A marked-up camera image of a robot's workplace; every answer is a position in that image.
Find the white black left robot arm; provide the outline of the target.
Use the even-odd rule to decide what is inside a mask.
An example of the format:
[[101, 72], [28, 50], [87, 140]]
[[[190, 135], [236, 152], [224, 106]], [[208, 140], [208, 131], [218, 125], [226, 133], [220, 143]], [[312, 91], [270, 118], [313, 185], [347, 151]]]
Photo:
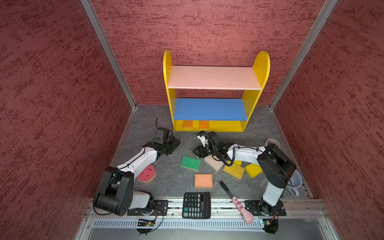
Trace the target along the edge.
[[107, 167], [93, 199], [94, 209], [108, 214], [123, 216], [131, 209], [151, 209], [151, 194], [135, 191], [135, 179], [162, 155], [170, 155], [181, 141], [172, 137], [160, 144], [153, 141], [145, 144], [132, 159], [118, 167]]

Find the green scrub sponge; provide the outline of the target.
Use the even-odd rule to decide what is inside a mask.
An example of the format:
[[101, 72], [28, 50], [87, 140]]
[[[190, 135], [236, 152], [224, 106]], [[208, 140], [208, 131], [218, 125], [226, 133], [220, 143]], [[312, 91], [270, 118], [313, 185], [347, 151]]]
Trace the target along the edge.
[[200, 165], [201, 165], [200, 159], [183, 156], [180, 167], [194, 170], [194, 171], [199, 171]]

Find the yellow orange scrub sponge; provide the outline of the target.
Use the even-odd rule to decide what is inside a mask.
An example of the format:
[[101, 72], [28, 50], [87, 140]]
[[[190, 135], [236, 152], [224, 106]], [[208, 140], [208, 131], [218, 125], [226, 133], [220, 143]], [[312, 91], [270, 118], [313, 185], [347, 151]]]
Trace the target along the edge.
[[191, 120], [184, 120], [183, 121], [183, 128], [184, 129], [192, 129], [193, 128], [193, 121], [191, 121]]

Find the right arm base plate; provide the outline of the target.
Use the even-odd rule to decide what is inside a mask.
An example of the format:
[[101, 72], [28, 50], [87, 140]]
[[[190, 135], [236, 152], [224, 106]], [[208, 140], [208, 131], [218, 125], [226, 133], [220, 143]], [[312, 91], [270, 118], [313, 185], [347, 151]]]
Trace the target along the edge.
[[287, 215], [282, 201], [278, 201], [275, 206], [271, 207], [267, 203], [260, 203], [260, 200], [246, 200], [245, 207], [256, 217], [285, 217]]

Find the pale pink sponge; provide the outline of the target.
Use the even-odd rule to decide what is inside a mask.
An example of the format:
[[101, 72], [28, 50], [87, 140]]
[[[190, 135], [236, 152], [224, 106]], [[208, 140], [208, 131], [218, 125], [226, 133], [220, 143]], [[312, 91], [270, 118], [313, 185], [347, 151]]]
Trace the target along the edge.
[[216, 172], [218, 172], [224, 165], [220, 160], [215, 160], [212, 155], [209, 155], [204, 158], [204, 161], [211, 166]]

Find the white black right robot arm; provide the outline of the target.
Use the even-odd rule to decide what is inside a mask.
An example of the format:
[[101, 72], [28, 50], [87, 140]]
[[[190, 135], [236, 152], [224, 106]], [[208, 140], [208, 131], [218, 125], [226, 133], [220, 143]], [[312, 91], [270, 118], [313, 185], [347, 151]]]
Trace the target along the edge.
[[258, 209], [264, 215], [272, 215], [276, 206], [296, 171], [296, 164], [275, 144], [266, 147], [246, 147], [234, 143], [224, 143], [215, 132], [201, 131], [197, 138], [202, 145], [194, 150], [200, 158], [211, 155], [217, 162], [232, 167], [236, 161], [247, 162], [261, 168], [268, 184], [260, 200]]

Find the peach orange sponge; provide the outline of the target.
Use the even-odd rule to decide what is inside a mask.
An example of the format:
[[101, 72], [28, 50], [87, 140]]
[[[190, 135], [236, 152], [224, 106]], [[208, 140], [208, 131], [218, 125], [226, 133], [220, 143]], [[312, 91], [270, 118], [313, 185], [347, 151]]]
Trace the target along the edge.
[[213, 175], [212, 174], [195, 174], [196, 189], [212, 189]]

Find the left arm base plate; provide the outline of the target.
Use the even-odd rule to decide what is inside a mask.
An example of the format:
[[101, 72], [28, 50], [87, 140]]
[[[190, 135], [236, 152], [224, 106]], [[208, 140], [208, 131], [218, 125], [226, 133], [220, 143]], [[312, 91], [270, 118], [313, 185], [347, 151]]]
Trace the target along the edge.
[[168, 211], [168, 200], [150, 200], [145, 208], [128, 210], [128, 216], [156, 216], [156, 214], [166, 215]]

